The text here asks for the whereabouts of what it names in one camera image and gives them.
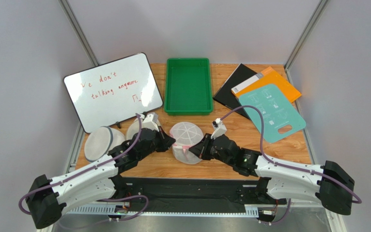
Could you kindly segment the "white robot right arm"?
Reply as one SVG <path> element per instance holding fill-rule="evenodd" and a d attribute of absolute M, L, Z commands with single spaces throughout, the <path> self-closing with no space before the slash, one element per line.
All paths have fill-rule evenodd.
<path fill-rule="evenodd" d="M 202 160 L 219 160 L 240 175 L 258 177 L 258 191 L 273 199 L 312 201 L 331 212 L 351 214 L 355 181 L 336 162 L 312 165 L 264 157 L 225 135 L 212 139 L 206 134 L 189 151 Z"/>

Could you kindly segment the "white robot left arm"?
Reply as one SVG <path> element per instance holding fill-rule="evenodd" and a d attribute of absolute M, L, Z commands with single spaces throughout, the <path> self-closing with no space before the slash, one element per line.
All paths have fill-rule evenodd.
<path fill-rule="evenodd" d="M 167 151 L 175 142 L 161 127 L 143 128 L 84 168 L 51 179 L 44 174 L 37 177 L 23 199 L 34 225 L 43 229 L 77 207 L 127 197 L 128 187 L 121 174 L 148 155 Z"/>

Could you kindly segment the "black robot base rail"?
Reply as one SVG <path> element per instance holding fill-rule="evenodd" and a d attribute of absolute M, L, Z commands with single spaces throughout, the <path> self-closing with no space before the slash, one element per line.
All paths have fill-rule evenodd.
<path fill-rule="evenodd" d="M 243 213 L 246 204 L 274 207 L 286 205 L 256 191 L 256 180 L 210 180 L 122 177 L 117 180 L 113 199 L 136 195 L 130 210 L 161 213 Z"/>

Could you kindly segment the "white mesh laundry bag pink zipper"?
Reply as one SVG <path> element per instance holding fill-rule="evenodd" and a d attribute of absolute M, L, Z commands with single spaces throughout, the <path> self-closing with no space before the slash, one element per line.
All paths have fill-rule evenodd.
<path fill-rule="evenodd" d="M 185 164 L 197 164 L 202 161 L 189 148 L 198 144 L 203 139 L 203 132 L 191 122 L 179 122 L 170 129 L 170 136 L 176 140 L 172 145 L 174 157 Z"/>

